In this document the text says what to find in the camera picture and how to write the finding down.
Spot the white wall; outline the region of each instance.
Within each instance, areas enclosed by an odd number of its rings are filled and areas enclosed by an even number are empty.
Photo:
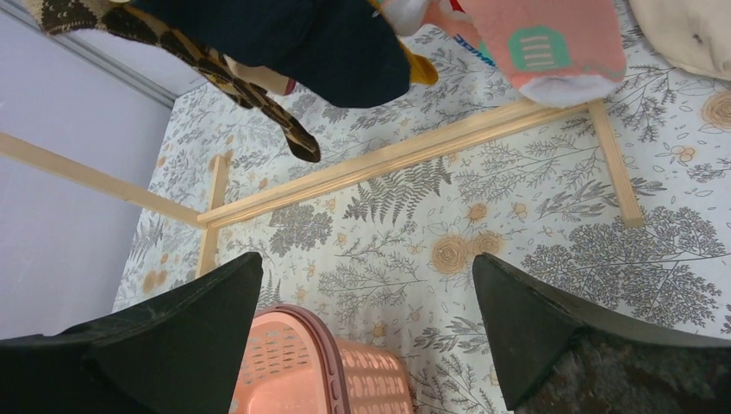
[[[147,186],[170,110],[0,14],[0,130]],[[111,311],[140,209],[0,157],[0,338]]]
[[[96,30],[78,31],[72,36],[114,57],[175,97],[208,82],[182,60],[159,47],[126,41]]]

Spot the mint green patch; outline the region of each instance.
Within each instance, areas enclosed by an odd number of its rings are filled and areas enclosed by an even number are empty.
[[[479,51],[479,52],[480,52],[480,54],[482,54],[482,55],[483,55],[483,56],[484,56],[485,58],[487,58],[487,59],[489,59],[489,60],[493,60],[493,61],[495,60],[495,59],[493,59],[493,58],[492,58],[492,55],[490,54],[490,51],[489,51],[489,50],[487,50],[487,45],[485,45],[483,41],[480,41],[480,44],[479,44],[479,46],[478,46],[478,51]]]
[[[547,48],[523,50],[527,46],[546,45]],[[515,69],[523,72],[543,72],[548,69],[561,69],[572,65],[565,37],[546,26],[521,28],[508,39],[508,50],[513,58]],[[548,58],[526,59],[526,55],[550,53]]]

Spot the white cloth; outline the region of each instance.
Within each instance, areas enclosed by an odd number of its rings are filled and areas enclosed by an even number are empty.
[[[688,72],[731,80],[731,1],[629,0],[651,45]]]

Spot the sock label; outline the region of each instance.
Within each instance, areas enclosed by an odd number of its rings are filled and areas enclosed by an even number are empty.
[[[484,63],[488,64],[489,66],[495,67],[495,62],[492,61],[490,58],[489,52],[487,50],[487,47],[484,45],[484,43],[480,42],[480,49],[477,50],[473,45],[467,43],[467,41],[460,36],[459,34],[454,36],[454,39],[457,41],[457,43],[467,49],[470,53],[474,54],[478,57],[478,59],[482,60]]]

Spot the wooden drying rack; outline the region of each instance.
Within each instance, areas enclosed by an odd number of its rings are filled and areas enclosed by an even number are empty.
[[[508,103],[230,204],[223,201],[229,160],[217,155],[209,208],[205,212],[185,207],[5,133],[0,133],[0,154],[202,229],[196,273],[200,276],[216,267],[218,232],[222,227],[585,110],[589,111],[594,123],[624,223],[627,227],[641,226],[643,214],[602,101],[565,110],[547,108],[527,99]]]

